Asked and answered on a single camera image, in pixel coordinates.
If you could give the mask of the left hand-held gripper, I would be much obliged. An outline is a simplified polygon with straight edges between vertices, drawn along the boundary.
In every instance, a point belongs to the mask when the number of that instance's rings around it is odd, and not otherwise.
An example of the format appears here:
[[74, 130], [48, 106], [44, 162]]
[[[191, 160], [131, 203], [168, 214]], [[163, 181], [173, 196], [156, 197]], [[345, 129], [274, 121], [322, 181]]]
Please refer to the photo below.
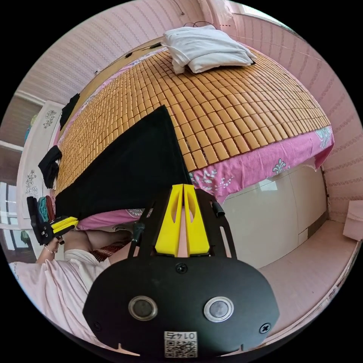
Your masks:
[[65, 234], [78, 225], [78, 219], [75, 217], [60, 216], [51, 222], [41, 221], [38, 217], [34, 218], [34, 234], [40, 246], [48, 245], [53, 238], [63, 245], [64, 241], [61, 236], [55, 234]]

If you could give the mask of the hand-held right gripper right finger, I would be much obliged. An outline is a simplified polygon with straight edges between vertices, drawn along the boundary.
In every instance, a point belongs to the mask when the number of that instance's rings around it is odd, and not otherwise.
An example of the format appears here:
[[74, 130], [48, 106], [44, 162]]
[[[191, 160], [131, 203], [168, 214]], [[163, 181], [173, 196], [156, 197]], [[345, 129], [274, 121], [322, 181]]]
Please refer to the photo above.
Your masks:
[[210, 245], [194, 186], [183, 185], [183, 198], [188, 257], [208, 255]]

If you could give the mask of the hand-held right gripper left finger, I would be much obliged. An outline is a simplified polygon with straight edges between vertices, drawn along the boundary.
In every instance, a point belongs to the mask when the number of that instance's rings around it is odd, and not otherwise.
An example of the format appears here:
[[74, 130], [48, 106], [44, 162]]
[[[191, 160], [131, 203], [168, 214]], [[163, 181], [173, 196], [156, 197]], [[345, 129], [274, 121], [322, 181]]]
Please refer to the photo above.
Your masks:
[[173, 185], [167, 198], [155, 250], [158, 254], [177, 257], [179, 249], [181, 216], [183, 207], [183, 184]]

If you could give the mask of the person's left hand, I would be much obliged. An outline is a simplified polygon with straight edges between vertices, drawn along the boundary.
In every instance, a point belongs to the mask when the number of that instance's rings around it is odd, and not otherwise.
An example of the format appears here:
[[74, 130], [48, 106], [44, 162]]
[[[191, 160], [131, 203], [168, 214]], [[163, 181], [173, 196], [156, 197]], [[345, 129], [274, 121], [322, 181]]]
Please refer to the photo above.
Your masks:
[[45, 250], [51, 254], [56, 254], [58, 252], [59, 245], [64, 244], [63, 236], [55, 236], [49, 242], [43, 245]]

